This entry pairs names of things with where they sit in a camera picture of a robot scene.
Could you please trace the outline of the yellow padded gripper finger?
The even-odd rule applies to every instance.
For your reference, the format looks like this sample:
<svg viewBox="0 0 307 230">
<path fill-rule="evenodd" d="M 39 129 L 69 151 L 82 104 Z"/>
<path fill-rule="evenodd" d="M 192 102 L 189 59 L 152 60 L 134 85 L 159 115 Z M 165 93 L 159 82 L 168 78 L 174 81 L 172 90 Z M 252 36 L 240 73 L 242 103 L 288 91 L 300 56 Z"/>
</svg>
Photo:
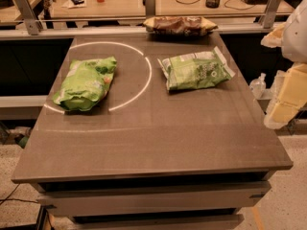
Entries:
<svg viewBox="0 0 307 230">
<path fill-rule="evenodd" d="M 307 104 L 307 64 L 294 63 L 286 72 L 278 70 L 271 92 L 264 125 L 280 129 Z"/>
<path fill-rule="evenodd" d="M 265 35 L 261 40 L 261 45 L 269 48 L 282 46 L 282 37 L 286 23 L 278 25 L 270 33 Z"/>
</svg>

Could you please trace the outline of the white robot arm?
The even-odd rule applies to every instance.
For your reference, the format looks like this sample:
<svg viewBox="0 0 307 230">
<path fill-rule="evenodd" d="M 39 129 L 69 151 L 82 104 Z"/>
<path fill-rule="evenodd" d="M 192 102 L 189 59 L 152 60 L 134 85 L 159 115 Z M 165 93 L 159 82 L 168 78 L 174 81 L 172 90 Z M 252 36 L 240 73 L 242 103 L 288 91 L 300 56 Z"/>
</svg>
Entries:
<svg viewBox="0 0 307 230">
<path fill-rule="evenodd" d="M 293 63 L 284 74 L 276 75 L 264 119 L 266 127 L 280 129 L 307 104 L 307 0 L 296 7 L 286 22 L 265 35 L 261 44 L 280 47 L 282 56 Z"/>
</svg>

